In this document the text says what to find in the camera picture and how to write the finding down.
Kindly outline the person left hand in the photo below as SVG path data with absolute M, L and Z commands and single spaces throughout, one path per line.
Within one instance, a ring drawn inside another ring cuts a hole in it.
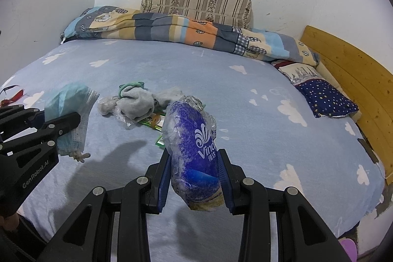
M 19 215 L 14 213 L 13 215 L 4 218 L 0 216 L 0 227 L 6 231 L 15 231 L 19 225 Z

